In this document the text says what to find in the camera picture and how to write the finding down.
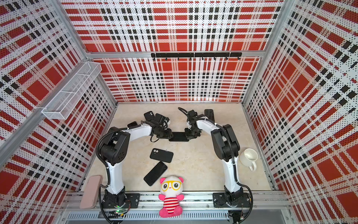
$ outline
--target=mug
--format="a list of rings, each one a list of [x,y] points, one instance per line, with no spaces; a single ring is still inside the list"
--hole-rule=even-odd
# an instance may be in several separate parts
[[[258,155],[257,152],[253,149],[245,149],[245,151],[243,153],[241,153],[240,155],[240,162],[244,165],[244,166],[248,166],[250,168],[251,171],[255,171],[256,170],[256,163],[255,161],[258,159]]]

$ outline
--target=table surface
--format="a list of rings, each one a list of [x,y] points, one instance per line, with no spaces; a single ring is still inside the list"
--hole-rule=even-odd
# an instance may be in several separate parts
[[[173,132],[183,132],[187,127],[187,118],[178,110],[178,107],[187,111],[194,110],[198,114],[203,114],[204,109],[213,109],[215,122],[220,125],[230,124],[232,126],[241,147],[239,154],[247,148],[257,151],[241,104],[119,104],[110,127],[127,127],[127,124],[133,121],[140,123],[141,120],[144,120],[144,113],[153,111],[154,114],[159,113],[169,117],[169,128]],[[200,137],[191,139],[189,142],[170,142],[167,139],[160,139],[153,143],[150,142],[150,136],[130,142],[122,169],[126,191],[160,190],[159,181],[155,182],[153,186],[148,186],[143,180],[145,175],[158,163],[157,160],[149,158],[153,148],[174,153],[172,162],[165,163],[168,169],[162,176],[183,177],[185,191],[224,190],[225,177],[222,162],[214,152],[211,136],[202,132]],[[251,172],[248,167],[238,162],[240,182],[249,186],[251,190],[270,190],[260,158],[256,164],[257,170]],[[105,167],[97,157],[87,177],[93,175],[102,175],[103,184],[106,184]]]

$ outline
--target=plush toy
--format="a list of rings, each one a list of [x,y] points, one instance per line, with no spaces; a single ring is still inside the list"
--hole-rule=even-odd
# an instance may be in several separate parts
[[[159,211],[162,218],[178,216],[183,213],[183,208],[179,205],[179,201],[184,199],[183,178],[170,176],[160,179],[160,195],[159,199],[164,201],[163,208]]]

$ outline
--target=plaid wall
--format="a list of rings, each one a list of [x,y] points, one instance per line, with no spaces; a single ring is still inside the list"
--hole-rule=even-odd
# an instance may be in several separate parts
[[[117,101],[241,101],[258,57],[96,59]]]
[[[357,12],[296,0],[246,105],[301,223],[358,222]]]
[[[67,120],[39,123],[0,170],[1,223],[52,223],[81,184],[112,110],[95,80]]]
[[[0,26],[2,144],[83,58],[48,1],[3,1]],[[0,223],[55,219],[112,110],[94,81],[67,120],[38,124],[0,168]]]
[[[0,5],[0,145],[82,60],[48,1]]]
[[[89,52],[263,50],[283,0],[61,0]]]

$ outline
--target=white basket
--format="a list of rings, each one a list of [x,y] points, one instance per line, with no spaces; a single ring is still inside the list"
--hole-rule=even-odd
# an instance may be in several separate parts
[[[100,63],[84,63],[61,91],[47,104],[42,113],[49,119],[67,119],[85,91],[101,71]]]

